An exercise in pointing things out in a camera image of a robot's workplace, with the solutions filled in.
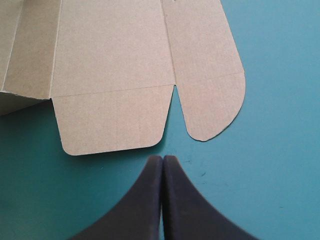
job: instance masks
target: die-cut cardboard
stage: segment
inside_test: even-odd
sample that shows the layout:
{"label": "die-cut cardboard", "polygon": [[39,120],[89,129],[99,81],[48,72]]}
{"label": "die-cut cardboard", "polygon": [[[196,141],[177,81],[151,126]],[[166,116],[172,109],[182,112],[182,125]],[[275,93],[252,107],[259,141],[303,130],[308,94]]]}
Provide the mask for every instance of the die-cut cardboard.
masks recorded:
{"label": "die-cut cardboard", "polygon": [[219,0],[2,0],[0,21],[0,115],[52,99],[70,155],[158,143],[174,85],[199,141],[242,106]]}

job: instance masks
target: teal surface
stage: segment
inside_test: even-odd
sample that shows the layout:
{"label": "teal surface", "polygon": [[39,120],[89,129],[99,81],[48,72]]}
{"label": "teal surface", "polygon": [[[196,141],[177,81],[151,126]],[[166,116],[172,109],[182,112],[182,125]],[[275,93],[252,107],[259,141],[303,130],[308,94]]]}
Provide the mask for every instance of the teal surface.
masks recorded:
{"label": "teal surface", "polygon": [[255,236],[320,239],[320,1],[222,3],[246,71],[233,124],[191,139],[175,89],[158,145],[73,157],[51,102],[0,117],[0,239],[74,235],[117,203],[152,154],[178,156],[208,201]]}

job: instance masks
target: blue-green table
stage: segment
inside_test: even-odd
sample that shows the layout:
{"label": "blue-green table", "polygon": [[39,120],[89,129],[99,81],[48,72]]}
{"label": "blue-green table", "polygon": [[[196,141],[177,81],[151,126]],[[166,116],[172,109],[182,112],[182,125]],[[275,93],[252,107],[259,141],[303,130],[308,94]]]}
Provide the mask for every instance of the blue-green table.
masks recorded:
{"label": "blue-green table", "polygon": [[0,117],[0,239],[74,235],[116,204],[152,154],[178,156],[208,201],[255,236],[320,239],[320,1],[222,3],[247,83],[232,125],[191,139],[175,90],[158,145],[72,157],[50,101]]}

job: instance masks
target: black object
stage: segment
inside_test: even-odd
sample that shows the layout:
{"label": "black object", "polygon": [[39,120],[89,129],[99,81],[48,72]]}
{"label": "black object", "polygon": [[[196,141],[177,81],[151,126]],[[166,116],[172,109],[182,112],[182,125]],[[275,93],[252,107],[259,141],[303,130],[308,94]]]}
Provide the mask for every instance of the black object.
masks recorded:
{"label": "black object", "polygon": [[202,197],[175,156],[151,156],[119,203],[72,239],[158,240],[161,204],[166,240],[257,240]]}
{"label": "black object", "polygon": [[127,194],[73,240],[159,239],[162,158],[151,156]]}
{"label": "black object", "polygon": [[256,240],[198,192],[175,156],[163,160],[162,214],[166,240]]}

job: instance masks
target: tuck flap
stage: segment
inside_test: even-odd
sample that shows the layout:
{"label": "tuck flap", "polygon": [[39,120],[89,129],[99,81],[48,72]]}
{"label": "tuck flap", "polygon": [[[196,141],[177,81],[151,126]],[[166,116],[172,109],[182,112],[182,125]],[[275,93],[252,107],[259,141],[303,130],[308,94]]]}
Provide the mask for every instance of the tuck flap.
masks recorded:
{"label": "tuck flap", "polygon": [[244,69],[219,0],[162,0],[188,133],[206,141],[238,114]]}
{"label": "tuck flap", "polygon": [[173,87],[53,97],[63,149],[70,155],[85,155],[157,144]]}
{"label": "tuck flap", "polygon": [[23,1],[4,91],[49,98],[60,5],[61,0]]}

